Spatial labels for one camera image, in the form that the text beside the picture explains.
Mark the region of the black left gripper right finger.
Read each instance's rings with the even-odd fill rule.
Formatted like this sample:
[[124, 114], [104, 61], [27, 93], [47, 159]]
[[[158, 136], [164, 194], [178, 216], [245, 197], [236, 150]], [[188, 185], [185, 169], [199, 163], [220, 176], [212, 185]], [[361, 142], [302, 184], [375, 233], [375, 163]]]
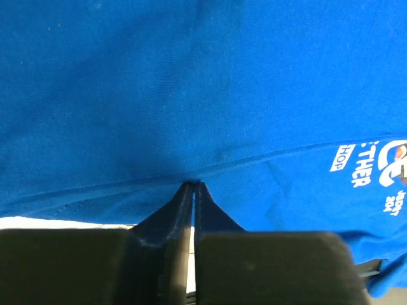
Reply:
[[195, 188], [198, 304], [367, 304], [350, 252], [328, 232], [242, 229]]

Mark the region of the blue t shirt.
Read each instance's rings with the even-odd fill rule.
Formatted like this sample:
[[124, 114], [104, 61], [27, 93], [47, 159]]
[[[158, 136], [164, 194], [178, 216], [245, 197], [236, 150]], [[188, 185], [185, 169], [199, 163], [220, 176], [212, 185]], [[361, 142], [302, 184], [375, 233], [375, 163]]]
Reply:
[[2, 217], [137, 224], [186, 181], [404, 288], [406, 2], [1, 2]]

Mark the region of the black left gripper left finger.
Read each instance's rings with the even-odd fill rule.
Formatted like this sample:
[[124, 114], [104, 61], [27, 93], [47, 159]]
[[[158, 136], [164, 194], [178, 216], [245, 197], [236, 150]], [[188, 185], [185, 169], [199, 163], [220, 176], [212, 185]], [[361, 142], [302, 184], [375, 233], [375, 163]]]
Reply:
[[193, 185], [130, 229], [3, 229], [2, 304], [184, 304]]

